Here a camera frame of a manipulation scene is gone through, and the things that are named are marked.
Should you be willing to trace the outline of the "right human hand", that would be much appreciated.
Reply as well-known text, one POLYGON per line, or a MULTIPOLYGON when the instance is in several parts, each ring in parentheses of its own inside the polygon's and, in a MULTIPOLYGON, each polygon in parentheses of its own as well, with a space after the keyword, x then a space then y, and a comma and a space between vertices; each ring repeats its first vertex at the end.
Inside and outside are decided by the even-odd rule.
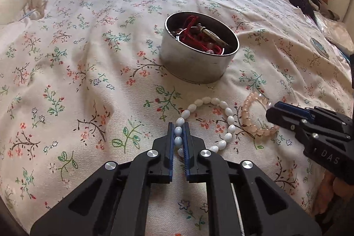
POLYGON ((350 199, 353 196, 353 185, 349 185, 331 172, 325 171, 314 200, 312 215, 323 214, 334 195, 350 199))

